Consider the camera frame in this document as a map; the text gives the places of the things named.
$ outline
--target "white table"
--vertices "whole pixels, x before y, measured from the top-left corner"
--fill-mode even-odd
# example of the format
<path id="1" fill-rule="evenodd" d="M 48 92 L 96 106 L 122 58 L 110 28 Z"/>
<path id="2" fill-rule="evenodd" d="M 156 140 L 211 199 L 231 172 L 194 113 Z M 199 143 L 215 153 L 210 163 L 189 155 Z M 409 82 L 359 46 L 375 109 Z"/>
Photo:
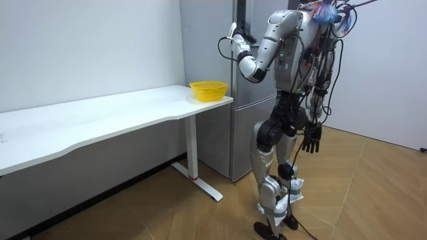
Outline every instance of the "white table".
<path id="1" fill-rule="evenodd" d="M 168 120 L 185 118 L 188 169 L 172 165 L 216 201 L 221 193 L 198 178 L 195 114 L 231 103 L 202 103 L 179 85 L 0 113 L 0 176 L 79 147 Z"/>

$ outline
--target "table leg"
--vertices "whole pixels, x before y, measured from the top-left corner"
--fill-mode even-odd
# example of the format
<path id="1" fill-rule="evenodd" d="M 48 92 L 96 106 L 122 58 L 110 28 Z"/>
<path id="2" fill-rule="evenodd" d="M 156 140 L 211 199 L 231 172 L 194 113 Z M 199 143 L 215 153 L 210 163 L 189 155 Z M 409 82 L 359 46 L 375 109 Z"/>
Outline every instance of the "table leg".
<path id="1" fill-rule="evenodd" d="M 179 163 L 172 163 L 172 166 L 190 178 L 207 194 L 211 195 L 213 199 L 220 201 L 222 199 L 222 194 L 199 178 L 199 172 L 197 168 L 197 137 L 195 132 L 195 115 L 185 118 L 185 138 L 187 141 L 188 169 Z"/>

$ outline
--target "floor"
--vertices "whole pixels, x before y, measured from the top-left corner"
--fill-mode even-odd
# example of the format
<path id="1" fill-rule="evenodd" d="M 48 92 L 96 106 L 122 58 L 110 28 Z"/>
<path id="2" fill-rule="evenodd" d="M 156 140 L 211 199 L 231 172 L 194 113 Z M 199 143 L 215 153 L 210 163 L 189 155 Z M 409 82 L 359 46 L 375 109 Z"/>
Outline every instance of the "floor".
<path id="1" fill-rule="evenodd" d="M 318 239 L 427 239 L 427 154 L 326 128 L 321 153 L 301 153 L 295 216 Z M 277 173 L 277 164 L 272 172 Z M 219 203 L 171 167 L 40 233 L 34 240 L 253 240 L 263 221 L 250 173 L 230 183 L 200 163 Z M 310 239 L 303 231 L 289 240 Z"/>

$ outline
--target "humanoid robot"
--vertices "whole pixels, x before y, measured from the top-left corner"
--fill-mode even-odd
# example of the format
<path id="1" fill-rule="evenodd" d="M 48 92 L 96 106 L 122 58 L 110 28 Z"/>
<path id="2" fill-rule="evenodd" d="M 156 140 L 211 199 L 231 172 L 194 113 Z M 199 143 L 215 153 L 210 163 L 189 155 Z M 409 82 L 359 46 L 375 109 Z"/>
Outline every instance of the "humanoid robot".
<path id="1" fill-rule="evenodd" d="M 322 112 L 330 115 L 330 108 L 325 107 L 323 101 L 332 82 L 335 48 L 339 41 L 344 46 L 335 34 L 335 25 L 341 20 L 337 17 L 335 22 L 320 23 L 309 11 L 276 11 L 268 19 L 256 59 L 250 50 L 250 43 L 256 39 L 244 28 L 238 29 L 233 23 L 229 37 L 224 37 L 232 42 L 234 53 L 234 57 L 228 59 L 238 63 L 248 81 L 259 83 L 267 71 L 274 70 L 274 85 L 278 90 L 276 106 L 269 119 L 254 127 L 250 146 L 260 197 L 258 209 L 267 219 L 267 225 L 255 223 L 254 229 L 264 239 L 286 239 L 281 232 L 282 225 L 293 230 L 298 228 L 291 209 L 292 195 L 298 194 L 292 187 L 298 168 L 291 154 L 297 135 L 304 136 L 298 151 L 319 151 L 322 136 L 319 118 Z M 274 146 L 278 177 L 270 175 Z"/>

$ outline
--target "silver refrigerator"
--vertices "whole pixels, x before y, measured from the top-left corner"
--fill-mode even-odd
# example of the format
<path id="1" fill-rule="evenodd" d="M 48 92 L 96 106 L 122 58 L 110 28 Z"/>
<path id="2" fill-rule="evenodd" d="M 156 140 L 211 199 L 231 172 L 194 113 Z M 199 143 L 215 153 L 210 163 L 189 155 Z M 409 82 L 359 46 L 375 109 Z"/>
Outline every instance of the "silver refrigerator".
<path id="1" fill-rule="evenodd" d="M 217 43 L 226 36 L 232 22 L 244 24 L 258 39 L 264 36 L 268 17 L 287 9 L 284 0 L 180 0 L 185 76 L 187 84 L 195 81 L 223 81 L 229 85 L 226 105 L 196 116 L 197 152 L 200 161 L 222 175 L 237 181 L 252 170 L 250 139 L 254 125 L 265 121 L 276 102 L 272 71 L 264 81 L 245 80 L 238 66 L 223 59 Z M 220 48 L 231 56 L 230 43 Z M 252 47 L 256 57 L 257 45 Z"/>

